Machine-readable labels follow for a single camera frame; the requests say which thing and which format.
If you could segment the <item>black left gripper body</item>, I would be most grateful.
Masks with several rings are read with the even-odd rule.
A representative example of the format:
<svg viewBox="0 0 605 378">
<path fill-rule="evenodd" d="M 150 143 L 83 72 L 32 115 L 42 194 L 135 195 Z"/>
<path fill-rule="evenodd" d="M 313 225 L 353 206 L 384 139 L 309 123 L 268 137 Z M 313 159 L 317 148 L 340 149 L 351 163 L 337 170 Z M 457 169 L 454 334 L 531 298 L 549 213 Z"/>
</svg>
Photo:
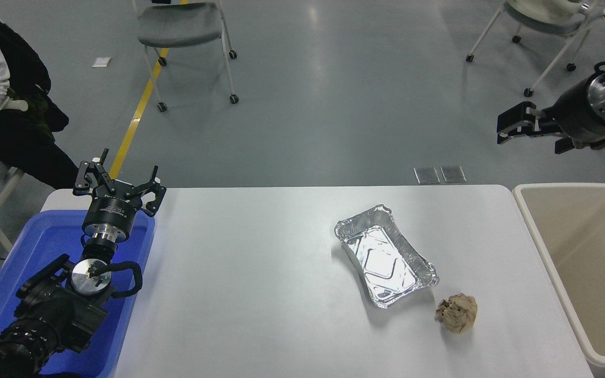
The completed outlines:
<svg viewBox="0 0 605 378">
<path fill-rule="evenodd" d="M 132 231 L 137 209 L 124 198 L 125 193 L 132 192 L 132 184 L 116 184 L 116 193 L 99 190 L 98 194 L 82 191 L 83 196 L 91 196 L 91 203 L 82 230 L 91 233 L 98 225 L 110 225 L 120 233 Z"/>
</svg>

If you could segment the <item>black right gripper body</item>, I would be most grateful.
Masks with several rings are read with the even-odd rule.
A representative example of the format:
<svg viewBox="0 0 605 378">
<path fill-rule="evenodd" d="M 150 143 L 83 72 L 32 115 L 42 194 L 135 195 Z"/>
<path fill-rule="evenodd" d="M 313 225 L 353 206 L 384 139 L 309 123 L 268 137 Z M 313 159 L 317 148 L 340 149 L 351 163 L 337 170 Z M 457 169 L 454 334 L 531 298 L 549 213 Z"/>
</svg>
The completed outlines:
<svg viewBox="0 0 605 378">
<path fill-rule="evenodd" d="M 605 144 L 605 73 L 596 73 L 566 91 L 547 108 L 573 144 Z"/>
</svg>

